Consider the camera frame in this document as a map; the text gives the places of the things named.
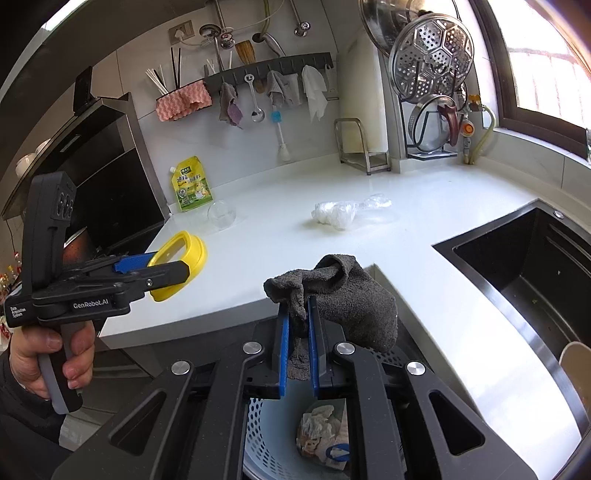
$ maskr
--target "wooden brush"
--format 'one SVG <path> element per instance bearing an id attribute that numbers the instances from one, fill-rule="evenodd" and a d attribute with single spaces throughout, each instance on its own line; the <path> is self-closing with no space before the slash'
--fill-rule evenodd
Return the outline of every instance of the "wooden brush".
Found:
<path id="1" fill-rule="evenodd" d="M 238 53 L 238 56 L 244 65 L 256 63 L 255 49 L 250 40 L 241 41 L 237 43 L 235 47 L 236 53 Z M 260 79 L 255 80 L 252 84 L 258 93 L 265 93 L 265 86 Z"/>

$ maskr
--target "red pot handle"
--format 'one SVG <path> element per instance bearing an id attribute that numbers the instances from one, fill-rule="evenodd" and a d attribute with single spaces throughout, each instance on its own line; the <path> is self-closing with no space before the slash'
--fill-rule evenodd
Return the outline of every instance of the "red pot handle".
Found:
<path id="1" fill-rule="evenodd" d="M 460 134 L 460 125 L 457 120 L 457 106 L 437 105 L 437 111 L 449 124 L 449 144 L 453 147 L 457 144 L 457 138 Z"/>

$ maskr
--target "white cutting board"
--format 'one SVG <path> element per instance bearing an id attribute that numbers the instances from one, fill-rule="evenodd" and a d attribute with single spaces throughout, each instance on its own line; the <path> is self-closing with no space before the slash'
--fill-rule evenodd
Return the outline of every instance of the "white cutting board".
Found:
<path id="1" fill-rule="evenodd" d="M 384 88 L 379 68 L 379 52 L 361 28 L 337 65 L 340 117 L 361 120 L 372 153 L 388 151 Z M 353 123 L 341 124 L 345 153 L 363 151 L 359 129 Z"/>

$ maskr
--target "perforated steamer plate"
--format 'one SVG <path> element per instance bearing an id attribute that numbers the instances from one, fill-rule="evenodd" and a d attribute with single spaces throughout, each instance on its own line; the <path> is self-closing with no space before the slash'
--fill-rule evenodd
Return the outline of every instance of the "perforated steamer plate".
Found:
<path id="1" fill-rule="evenodd" d="M 396 367 L 408 362 L 398 347 L 388 353 L 372 353 L 380 362 Z M 281 400 L 250 400 L 244 472 L 254 480 L 349 480 L 343 472 L 317 465 L 297 451 L 297 426 L 316 401 L 310 382 L 287 380 L 285 392 Z"/>
<path id="2" fill-rule="evenodd" d="M 396 39 L 388 73 L 401 99 L 418 103 L 429 93 L 452 95 L 452 88 L 466 79 L 473 59 L 474 43 L 462 22 L 449 15 L 427 14 L 410 22 Z"/>

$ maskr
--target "sink rim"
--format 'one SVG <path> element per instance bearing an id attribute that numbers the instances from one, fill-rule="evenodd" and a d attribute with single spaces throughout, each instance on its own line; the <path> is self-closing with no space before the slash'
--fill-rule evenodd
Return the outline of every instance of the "sink rim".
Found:
<path id="1" fill-rule="evenodd" d="M 478 226 L 472 230 L 461 233 L 443 242 L 433 245 L 433 248 L 441 254 L 448 262 L 456 267 L 468 280 L 470 280 L 480 292 L 505 316 L 511 325 L 519 332 L 519 334 L 529 344 L 540 359 L 546 370 L 552 376 L 552 379 L 557 384 L 560 392 L 564 396 L 570 411 L 579 428 L 579 432 L 583 436 L 590 426 L 589 418 L 581 402 L 581 399 L 576 392 L 573 384 L 566 375 L 565 371 L 560 366 L 558 359 L 554 356 L 550 348 L 540 338 L 538 333 L 526 321 L 523 315 L 507 300 L 502 293 L 497 290 L 487 279 L 480 275 L 470 264 L 454 252 L 454 248 L 459 247 L 475 238 L 478 238 L 496 228 L 499 228 L 507 223 L 516 220 L 522 215 L 531 212 L 532 210 L 540 209 L 548 213 L 556 221 L 562 223 L 566 228 L 569 228 L 578 236 L 583 238 L 589 245 L 591 245 L 591 234 L 584 230 L 580 225 L 572 221 L 563 214 L 561 218 L 555 212 L 562 213 L 558 209 L 552 207 L 548 203 L 537 199 L 529 202 L 527 205 L 511 212 L 503 217 L 497 218 L 492 222 Z"/>

